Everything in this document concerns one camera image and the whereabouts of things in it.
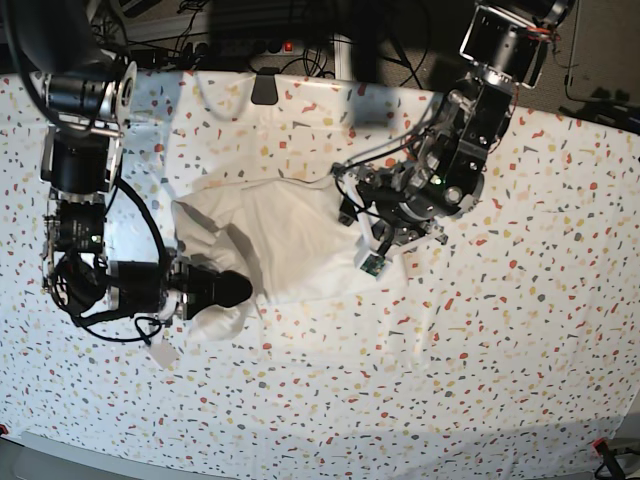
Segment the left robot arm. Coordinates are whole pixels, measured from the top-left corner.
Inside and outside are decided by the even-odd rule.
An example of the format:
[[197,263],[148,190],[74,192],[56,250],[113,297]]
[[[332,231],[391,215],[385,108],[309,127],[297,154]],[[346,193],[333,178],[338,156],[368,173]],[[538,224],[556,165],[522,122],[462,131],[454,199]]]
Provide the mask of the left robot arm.
[[377,167],[376,156],[334,164],[339,220],[358,224],[355,264],[380,275],[392,260],[447,237],[438,219],[479,202],[489,153],[509,128],[521,88],[535,87],[570,1],[478,1],[459,54],[469,64],[433,113],[402,138],[406,159]]

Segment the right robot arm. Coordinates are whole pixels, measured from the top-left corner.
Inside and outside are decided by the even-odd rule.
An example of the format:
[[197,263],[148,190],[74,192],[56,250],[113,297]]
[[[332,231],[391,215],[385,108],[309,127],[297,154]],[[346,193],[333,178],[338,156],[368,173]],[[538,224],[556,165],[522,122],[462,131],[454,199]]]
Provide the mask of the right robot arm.
[[[9,54],[33,104],[47,121],[40,177],[50,187],[43,286],[56,306],[87,333],[131,319],[136,338],[161,367],[178,354],[162,331],[175,318],[249,299],[249,279],[197,266],[165,246],[142,198],[122,178],[137,66],[126,43],[102,44],[95,13],[108,1],[5,1]],[[118,193],[137,207],[158,252],[154,262],[109,261],[105,225]]]

